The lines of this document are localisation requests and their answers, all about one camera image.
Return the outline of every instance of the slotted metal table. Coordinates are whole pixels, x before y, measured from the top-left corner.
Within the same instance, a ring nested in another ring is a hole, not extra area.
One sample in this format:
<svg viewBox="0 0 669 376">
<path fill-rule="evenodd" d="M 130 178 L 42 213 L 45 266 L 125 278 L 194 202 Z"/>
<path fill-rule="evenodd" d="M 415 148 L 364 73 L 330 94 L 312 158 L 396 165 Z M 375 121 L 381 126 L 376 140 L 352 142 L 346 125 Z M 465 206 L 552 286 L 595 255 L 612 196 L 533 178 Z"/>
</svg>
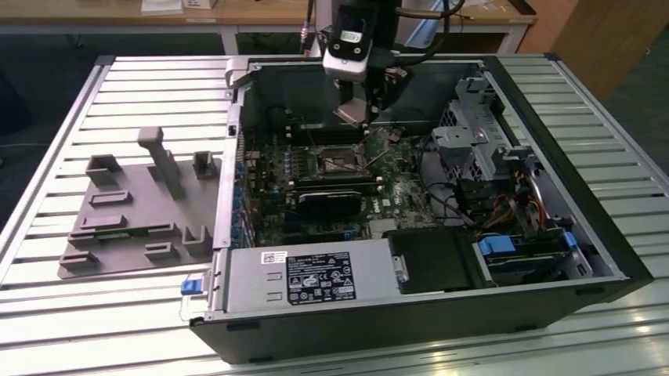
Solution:
<svg viewBox="0 0 669 376">
<path fill-rule="evenodd" d="M 200 150 L 221 153 L 228 134 L 226 56 L 102 59 L 0 235 L 0 374 L 669 372 L 667 176 L 560 60 L 500 60 L 658 278 L 651 285 L 539 331 L 262 366 L 226 364 L 182 319 L 181 282 L 209 265 L 86 280 L 57 276 L 90 181 L 90 155 L 115 154 L 123 165 L 149 163 L 134 143 L 146 125 L 165 128 L 177 159 Z M 205 309 L 205 300 L 186 308 Z"/>
</svg>

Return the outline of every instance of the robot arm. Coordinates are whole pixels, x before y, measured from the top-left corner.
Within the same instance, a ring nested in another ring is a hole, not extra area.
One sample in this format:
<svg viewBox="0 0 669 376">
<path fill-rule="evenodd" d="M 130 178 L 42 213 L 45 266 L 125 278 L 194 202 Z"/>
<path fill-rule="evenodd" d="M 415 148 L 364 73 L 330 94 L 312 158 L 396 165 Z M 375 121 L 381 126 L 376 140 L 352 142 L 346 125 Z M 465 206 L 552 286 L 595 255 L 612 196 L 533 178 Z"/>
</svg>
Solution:
<svg viewBox="0 0 669 376">
<path fill-rule="evenodd" d="M 341 0 L 334 2 L 334 22 L 324 54 L 324 68 L 336 79 L 340 89 L 340 107 L 336 113 L 364 128 L 400 99 L 412 80 L 409 67 L 431 59 L 444 39 L 427 54 L 400 60 L 392 49 L 400 16 L 441 19 L 459 12 L 465 4 L 460 0 L 445 11 L 416 11 L 401 7 L 403 0 Z M 365 87 L 365 100 L 354 98 L 354 83 Z"/>
</svg>

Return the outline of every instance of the wooden table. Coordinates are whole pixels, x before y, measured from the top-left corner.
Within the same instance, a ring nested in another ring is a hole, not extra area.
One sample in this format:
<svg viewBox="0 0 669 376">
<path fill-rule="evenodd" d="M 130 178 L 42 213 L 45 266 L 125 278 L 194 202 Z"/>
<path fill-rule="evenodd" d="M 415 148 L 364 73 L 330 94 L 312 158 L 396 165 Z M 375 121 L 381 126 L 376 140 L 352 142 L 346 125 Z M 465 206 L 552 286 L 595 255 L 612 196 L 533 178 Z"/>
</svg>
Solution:
<svg viewBox="0 0 669 376">
<path fill-rule="evenodd" d="M 216 33 L 225 52 L 238 54 L 240 33 L 297 33 L 308 0 L 220 0 L 212 10 L 185 9 L 173 16 L 142 16 L 142 0 L 2 0 L 0 34 Z M 452 19 L 455 33 L 504 34 L 500 52 L 516 52 L 533 15 L 508 0 L 463 9 Z"/>
</svg>

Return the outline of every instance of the power supply label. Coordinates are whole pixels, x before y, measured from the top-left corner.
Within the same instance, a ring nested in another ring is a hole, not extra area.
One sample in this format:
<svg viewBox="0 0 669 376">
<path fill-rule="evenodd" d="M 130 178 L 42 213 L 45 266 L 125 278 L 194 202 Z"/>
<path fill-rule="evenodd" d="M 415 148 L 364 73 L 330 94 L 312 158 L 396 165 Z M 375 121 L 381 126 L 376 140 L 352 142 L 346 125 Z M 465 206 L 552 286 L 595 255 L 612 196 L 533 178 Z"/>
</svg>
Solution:
<svg viewBox="0 0 669 376">
<path fill-rule="evenodd" d="M 356 299 L 352 267 L 349 252 L 288 257 L 289 302 L 298 306 Z"/>
</svg>

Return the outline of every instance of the motherboard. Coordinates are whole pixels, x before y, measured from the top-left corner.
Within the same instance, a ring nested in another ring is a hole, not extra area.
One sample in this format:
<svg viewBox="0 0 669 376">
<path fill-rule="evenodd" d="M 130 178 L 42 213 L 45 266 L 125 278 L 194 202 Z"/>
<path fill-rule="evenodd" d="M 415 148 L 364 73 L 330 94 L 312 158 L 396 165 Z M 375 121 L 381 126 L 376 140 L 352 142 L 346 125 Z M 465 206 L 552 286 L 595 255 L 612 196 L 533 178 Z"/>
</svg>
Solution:
<svg viewBox="0 0 669 376">
<path fill-rule="evenodd" d="M 308 127 L 305 142 L 289 133 L 246 153 L 257 246 L 373 239 L 437 226 L 417 174 L 421 137 L 403 136 L 397 126 L 367 134 L 350 126 L 357 143 L 320 144 L 318 126 Z"/>
</svg>

